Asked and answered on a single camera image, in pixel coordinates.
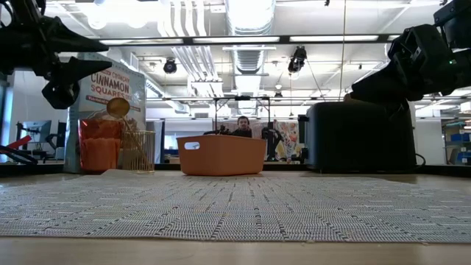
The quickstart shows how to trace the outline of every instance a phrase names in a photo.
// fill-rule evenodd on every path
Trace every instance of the textured mat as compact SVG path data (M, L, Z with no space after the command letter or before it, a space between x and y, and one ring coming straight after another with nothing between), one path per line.
M366 177L108 172L0 189L0 236L471 242L471 197Z

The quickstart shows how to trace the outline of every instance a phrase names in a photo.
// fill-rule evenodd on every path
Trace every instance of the red object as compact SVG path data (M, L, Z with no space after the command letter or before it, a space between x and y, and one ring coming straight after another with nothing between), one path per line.
M263 170L266 142L261 139L203 135L178 138L182 172L189 175L229 176Z
M31 136L27 135L23 138L21 138L20 140L16 141L16 142L12 142L11 144L7 145L7 147L11 148L11 149L18 149L20 148L20 146L24 145L24 144L28 144L29 141L31 141Z
M80 120L80 166L87 172L115 169L121 146L122 123L106 120Z

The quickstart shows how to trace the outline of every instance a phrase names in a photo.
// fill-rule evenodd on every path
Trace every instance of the computer monitor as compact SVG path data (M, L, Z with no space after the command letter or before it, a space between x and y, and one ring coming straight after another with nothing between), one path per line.
M51 133L52 121L23 121L21 138L29 135L31 141L28 144L46 143L46 137Z

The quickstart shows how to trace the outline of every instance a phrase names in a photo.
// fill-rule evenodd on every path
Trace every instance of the orange plastic cup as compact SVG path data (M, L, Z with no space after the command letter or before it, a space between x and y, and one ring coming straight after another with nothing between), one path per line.
M79 120L80 166L86 172L116 169L121 146L120 121Z

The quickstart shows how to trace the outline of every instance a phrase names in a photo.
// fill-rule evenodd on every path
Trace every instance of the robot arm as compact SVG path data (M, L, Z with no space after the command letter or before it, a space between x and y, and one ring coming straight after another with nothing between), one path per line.
M75 57L60 62L59 52L104 52L108 47L72 32L58 17L44 16L46 0L0 0L0 5L12 17L9 25L0 26L0 72L27 68L44 77L49 83L43 96L53 108L70 107L79 95L80 79L111 67Z
M435 25L414 26L393 40L389 64L353 84L351 97L401 104L431 93L446 96L471 85L471 0L452 1L434 18ZM452 49L465 50L453 53Z

